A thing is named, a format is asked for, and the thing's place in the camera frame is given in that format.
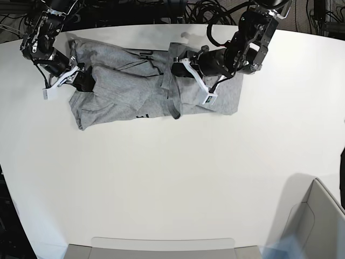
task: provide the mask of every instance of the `folded gray shirt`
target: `folded gray shirt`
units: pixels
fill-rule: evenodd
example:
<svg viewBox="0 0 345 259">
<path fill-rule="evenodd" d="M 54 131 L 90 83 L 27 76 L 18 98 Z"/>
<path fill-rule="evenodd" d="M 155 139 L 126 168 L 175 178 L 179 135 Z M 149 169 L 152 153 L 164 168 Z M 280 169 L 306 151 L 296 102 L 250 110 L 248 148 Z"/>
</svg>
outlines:
<svg viewBox="0 0 345 259">
<path fill-rule="evenodd" d="M 78 63 L 92 66 L 93 92 L 76 91 L 70 106 L 79 129 L 116 120 L 154 118 L 172 115 L 237 111 L 243 75 L 221 83 L 213 105 L 199 102 L 200 88 L 194 78 L 171 74 L 174 57 L 194 50 L 171 43 L 168 51 L 124 49 L 105 43 L 77 39 L 71 55 Z M 217 77 L 204 78 L 212 86 Z"/>
</svg>

